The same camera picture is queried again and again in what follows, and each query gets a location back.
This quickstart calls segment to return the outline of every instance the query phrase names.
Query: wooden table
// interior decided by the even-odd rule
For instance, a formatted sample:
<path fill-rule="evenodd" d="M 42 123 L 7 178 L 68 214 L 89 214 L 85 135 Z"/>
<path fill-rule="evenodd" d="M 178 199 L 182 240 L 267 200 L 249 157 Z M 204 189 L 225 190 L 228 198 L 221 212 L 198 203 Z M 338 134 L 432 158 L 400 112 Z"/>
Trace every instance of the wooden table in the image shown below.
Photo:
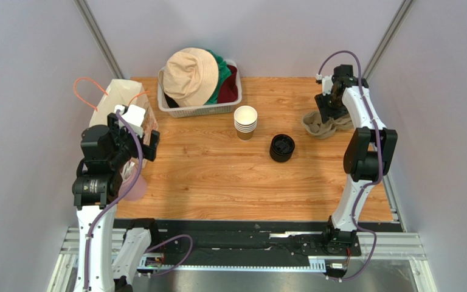
<path fill-rule="evenodd" d="M 321 86 L 311 78 L 242 78 L 243 101 L 258 111 L 248 142 L 235 133 L 233 113 L 175 119 L 158 109 L 156 78 L 142 82 L 160 125 L 157 158 L 142 171 L 149 188 L 135 202 L 119 203 L 117 217 L 216 220 L 327 220 L 344 189 L 342 158 L 352 131 L 326 140 L 310 136 L 304 114 L 317 110 Z M 274 162 L 269 144 L 288 134 L 296 149 Z M 362 221 L 390 221 L 382 186 L 363 208 Z"/>

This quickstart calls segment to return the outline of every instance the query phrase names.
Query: beige bucket hat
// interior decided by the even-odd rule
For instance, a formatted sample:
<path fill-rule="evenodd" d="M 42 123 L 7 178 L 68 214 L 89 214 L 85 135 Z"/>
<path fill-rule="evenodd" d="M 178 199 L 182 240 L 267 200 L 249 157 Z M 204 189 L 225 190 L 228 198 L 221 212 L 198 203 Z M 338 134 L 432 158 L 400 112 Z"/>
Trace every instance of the beige bucket hat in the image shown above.
<path fill-rule="evenodd" d="M 158 80 L 166 95 L 180 107 L 204 105 L 219 79 L 219 68 L 206 50 L 188 47 L 172 55 Z"/>

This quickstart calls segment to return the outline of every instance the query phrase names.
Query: laundry basket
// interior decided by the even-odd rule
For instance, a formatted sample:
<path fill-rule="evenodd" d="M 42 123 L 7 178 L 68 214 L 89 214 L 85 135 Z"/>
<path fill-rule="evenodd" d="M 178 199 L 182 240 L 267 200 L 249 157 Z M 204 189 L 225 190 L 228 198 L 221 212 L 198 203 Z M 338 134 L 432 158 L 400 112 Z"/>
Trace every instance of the laundry basket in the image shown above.
<path fill-rule="evenodd" d="M 237 67 L 232 60 L 225 60 L 228 65 Z M 205 114 L 222 114 L 222 113 L 231 113 L 234 111 L 236 105 L 238 105 L 243 99 L 243 89 L 241 87 L 241 77 L 240 77 L 239 68 L 237 67 L 237 77 L 235 79 L 235 84 L 237 85 L 237 90 L 239 96 L 234 102 L 227 103 L 217 103 L 216 105 L 200 105 L 200 106 L 188 106 L 186 108 L 169 108 L 167 105 L 167 100 L 164 96 L 164 90 L 158 82 L 158 107 L 161 111 L 169 113 L 171 117 L 192 117 L 192 116 L 203 116 Z"/>

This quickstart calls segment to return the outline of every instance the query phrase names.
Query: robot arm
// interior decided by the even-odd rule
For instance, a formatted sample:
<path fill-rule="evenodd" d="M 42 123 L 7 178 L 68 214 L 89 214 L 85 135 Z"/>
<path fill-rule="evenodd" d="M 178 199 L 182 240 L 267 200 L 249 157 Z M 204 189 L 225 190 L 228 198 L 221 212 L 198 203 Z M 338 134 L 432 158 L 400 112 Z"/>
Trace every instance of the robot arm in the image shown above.
<path fill-rule="evenodd" d="M 329 218 L 324 233 L 324 242 L 327 246 L 335 249 L 349 248 L 356 240 L 358 228 L 355 222 L 357 223 L 363 205 L 373 187 L 370 183 L 377 182 L 379 177 L 377 152 L 368 149 L 369 145 L 376 146 L 375 125 L 378 127 L 381 140 L 383 175 L 390 168 L 397 142 L 397 132 L 387 129 L 377 116 L 370 101 L 368 84 L 364 79 L 362 80 L 364 96 L 361 96 L 358 80 L 353 76 L 351 65 L 336 67 L 333 75 L 322 77 L 319 83 L 323 85 L 322 94 L 317 95 L 315 100 L 322 122 L 349 114 L 355 128 L 344 155 L 344 171 L 347 174 L 345 189 L 336 211 Z M 359 192 L 365 185 L 367 187 L 355 206 Z"/>
<path fill-rule="evenodd" d="M 159 133 L 153 131 L 149 145 L 140 142 L 143 157 L 139 157 L 133 135 L 143 141 L 141 125 L 145 109 L 136 105 L 118 105 L 116 110 L 122 113 L 122 119 L 131 131 L 111 113 L 107 125 L 95 125 L 82 133 L 81 149 L 85 157 L 78 166 L 77 179 L 72 186 L 80 227 L 76 292 L 132 291 L 130 284 L 137 264 L 151 245 L 151 237 L 157 237 L 154 220 L 132 220 L 133 226 L 128 228 L 122 249 L 111 264 L 115 204 L 122 185 L 120 170 L 131 158 L 139 158 L 140 163 L 144 158 L 154 161 L 159 143 Z"/>

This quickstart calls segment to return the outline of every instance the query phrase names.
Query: orange bag handle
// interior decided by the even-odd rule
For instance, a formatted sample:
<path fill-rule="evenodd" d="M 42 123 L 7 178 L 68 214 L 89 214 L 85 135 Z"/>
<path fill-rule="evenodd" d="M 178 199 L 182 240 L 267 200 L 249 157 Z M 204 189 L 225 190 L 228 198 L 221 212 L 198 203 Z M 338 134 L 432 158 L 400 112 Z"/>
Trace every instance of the orange bag handle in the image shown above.
<path fill-rule="evenodd" d="M 141 96 L 142 94 L 146 94 L 146 93 L 149 93 L 149 92 L 151 92 L 151 91 L 148 90 L 148 91 L 140 92 L 140 93 L 138 93 L 137 95 L 133 96 L 133 98 L 129 101 L 129 103 L 127 104 L 127 106 L 130 106 L 130 105 L 131 105 L 131 102 L 133 102 L 133 100 L 134 100 L 135 98 Z"/>
<path fill-rule="evenodd" d="M 88 78 L 88 77 L 81 77 L 81 78 L 79 78 L 79 79 L 77 79 L 77 80 L 75 81 L 75 83 L 74 83 L 74 93 L 75 93 L 75 95 L 76 95 L 80 100 L 82 100 L 85 104 L 91 106 L 94 110 L 99 111 L 99 110 L 97 109 L 96 106 L 94 106 L 94 105 L 92 105 L 91 103 L 87 102 L 87 101 L 86 101 L 85 99 L 83 99 L 83 98 L 79 95 L 79 93 L 77 92 L 77 83 L 78 83 L 79 81 L 81 81 L 81 80 L 88 80 L 88 81 L 90 81 L 91 83 L 97 85 L 97 87 L 98 87 L 102 92 L 104 92 L 104 94 L 108 95 L 108 93 L 107 93 L 102 87 L 100 87 L 100 85 L 99 85 L 95 80 L 93 80 L 93 79 L 91 79 L 91 78 Z"/>

